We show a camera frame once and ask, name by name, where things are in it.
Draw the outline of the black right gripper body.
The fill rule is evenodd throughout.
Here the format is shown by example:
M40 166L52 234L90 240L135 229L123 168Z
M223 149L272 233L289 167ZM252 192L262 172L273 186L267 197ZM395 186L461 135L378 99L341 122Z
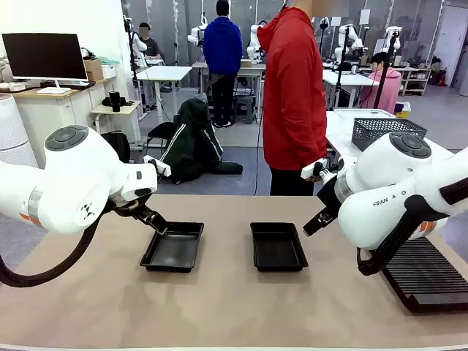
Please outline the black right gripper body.
M317 196L325 207L319 212L318 216L337 216L344 200L342 195L336 194L336 185L344 179L344 175L322 171L320 176L323 185Z

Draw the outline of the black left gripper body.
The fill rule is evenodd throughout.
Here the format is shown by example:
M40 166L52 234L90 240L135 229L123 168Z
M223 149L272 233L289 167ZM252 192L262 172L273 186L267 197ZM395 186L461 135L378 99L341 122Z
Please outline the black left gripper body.
M151 210L146 206L145 202L134 200L128 207L129 215L137 220L148 220L151 218Z

